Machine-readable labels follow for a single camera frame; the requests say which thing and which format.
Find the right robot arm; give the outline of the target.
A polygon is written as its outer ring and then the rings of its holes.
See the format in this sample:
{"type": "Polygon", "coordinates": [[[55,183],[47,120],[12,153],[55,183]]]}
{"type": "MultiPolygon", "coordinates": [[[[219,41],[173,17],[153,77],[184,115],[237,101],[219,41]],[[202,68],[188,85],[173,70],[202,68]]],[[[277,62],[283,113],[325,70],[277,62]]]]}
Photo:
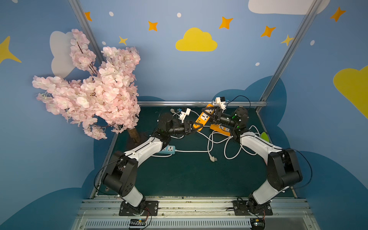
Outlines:
{"type": "Polygon", "coordinates": [[[248,110],[238,107],[232,115],[216,108],[212,117],[214,124],[229,127],[230,136],[242,146],[262,157],[267,166],[266,181],[249,195],[248,206],[258,208],[269,203],[280,192],[302,181],[302,171],[296,152],[267,142],[247,127],[248,110]]]}

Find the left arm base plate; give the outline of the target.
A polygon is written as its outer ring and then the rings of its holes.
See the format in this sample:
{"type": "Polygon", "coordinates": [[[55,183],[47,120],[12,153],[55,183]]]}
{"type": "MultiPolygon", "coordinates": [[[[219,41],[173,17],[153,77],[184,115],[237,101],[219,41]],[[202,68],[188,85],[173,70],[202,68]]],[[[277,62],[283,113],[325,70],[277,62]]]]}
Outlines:
{"type": "Polygon", "coordinates": [[[157,200],[142,200],[141,203],[134,207],[127,201],[123,201],[120,205],[119,216],[157,216],[159,201],[157,200]]]}

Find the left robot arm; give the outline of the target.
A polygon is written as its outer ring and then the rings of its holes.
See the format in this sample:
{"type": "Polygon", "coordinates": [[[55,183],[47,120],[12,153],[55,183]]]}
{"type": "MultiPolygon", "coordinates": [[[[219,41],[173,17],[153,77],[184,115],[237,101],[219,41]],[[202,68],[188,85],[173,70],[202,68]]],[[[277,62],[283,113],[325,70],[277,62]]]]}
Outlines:
{"type": "Polygon", "coordinates": [[[116,151],[106,166],[101,184],[120,195],[133,208],[141,208],[144,196],[135,187],[139,166],[168,146],[171,136],[189,135],[199,131],[202,124],[179,120],[169,113],[159,117],[152,135],[142,144],[126,152],[116,151]]]}

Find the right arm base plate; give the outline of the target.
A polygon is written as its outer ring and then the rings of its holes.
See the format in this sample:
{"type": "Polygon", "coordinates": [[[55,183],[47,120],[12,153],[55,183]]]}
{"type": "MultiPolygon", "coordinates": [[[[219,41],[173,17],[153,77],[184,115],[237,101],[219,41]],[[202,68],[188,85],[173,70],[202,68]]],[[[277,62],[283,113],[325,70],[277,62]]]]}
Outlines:
{"type": "Polygon", "coordinates": [[[232,204],[236,216],[273,216],[269,202],[258,205],[253,201],[234,200],[232,204]]]}

